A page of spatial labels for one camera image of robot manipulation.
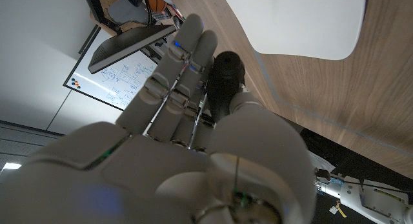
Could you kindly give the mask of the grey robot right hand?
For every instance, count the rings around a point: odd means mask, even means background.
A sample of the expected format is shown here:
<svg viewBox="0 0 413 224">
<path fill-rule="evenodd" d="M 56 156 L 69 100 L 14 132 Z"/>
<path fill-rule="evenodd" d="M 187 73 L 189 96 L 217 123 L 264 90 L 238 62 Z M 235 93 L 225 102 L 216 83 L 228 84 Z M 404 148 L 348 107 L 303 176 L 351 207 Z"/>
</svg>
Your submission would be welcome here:
<svg viewBox="0 0 413 224">
<path fill-rule="evenodd" d="M 191 14 L 115 123 L 82 127 L 1 183 L 2 223 L 310 223 L 307 147 Z"/>
</svg>

